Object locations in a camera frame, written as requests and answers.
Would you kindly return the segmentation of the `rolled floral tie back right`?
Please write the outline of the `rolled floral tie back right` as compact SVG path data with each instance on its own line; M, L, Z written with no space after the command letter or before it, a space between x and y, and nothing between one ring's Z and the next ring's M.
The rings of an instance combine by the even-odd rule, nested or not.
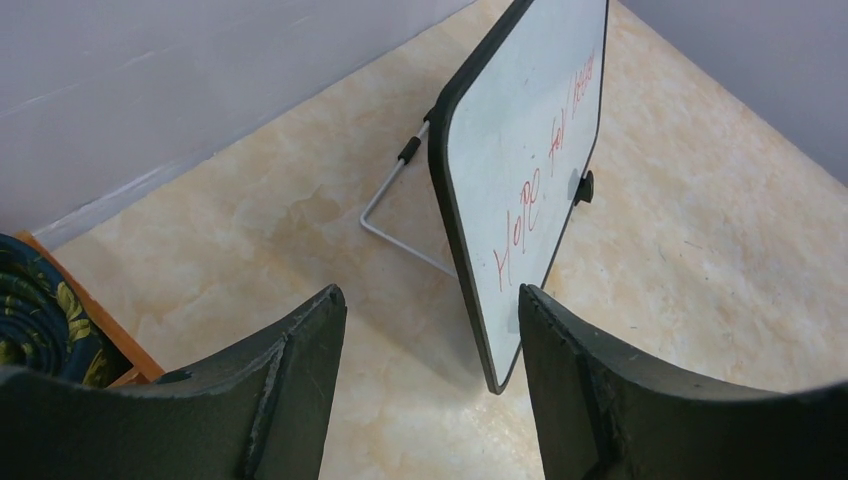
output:
M59 270L23 241L1 236L1 364L105 388L131 368Z

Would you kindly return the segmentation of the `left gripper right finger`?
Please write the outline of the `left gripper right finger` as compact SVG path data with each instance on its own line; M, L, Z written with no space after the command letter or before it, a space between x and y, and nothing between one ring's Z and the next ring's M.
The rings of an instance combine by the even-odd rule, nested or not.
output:
M843 479L847 386L779 393L698 374L532 285L519 326L548 479Z

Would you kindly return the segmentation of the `orange wooden compartment tray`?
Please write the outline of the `orange wooden compartment tray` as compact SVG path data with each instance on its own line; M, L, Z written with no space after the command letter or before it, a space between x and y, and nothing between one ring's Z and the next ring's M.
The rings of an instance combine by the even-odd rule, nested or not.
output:
M38 251L66 279L68 285L78 295L82 306L91 315L93 323L103 332L120 351L131 366L109 387L150 384L165 374L165 370L153 357L114 319L114 317L91 296L88 290L45 248L36 237L21 230L14 237Z

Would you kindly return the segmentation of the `white whiteboard with black frame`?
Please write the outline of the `white whiteboard with black frame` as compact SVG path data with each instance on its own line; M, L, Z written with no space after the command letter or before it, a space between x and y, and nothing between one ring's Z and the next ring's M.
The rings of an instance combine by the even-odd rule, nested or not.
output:
M429 114L428 166L488 389L521 348L518 292L543 286L589 201L609 5L514 1Z

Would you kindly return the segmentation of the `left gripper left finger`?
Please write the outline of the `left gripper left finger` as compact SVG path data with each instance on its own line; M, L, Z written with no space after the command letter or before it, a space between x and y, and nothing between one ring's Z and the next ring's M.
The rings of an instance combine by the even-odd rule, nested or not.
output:
M345 336L329 285L150 384L95 389L1 371L5 479L315 479Z

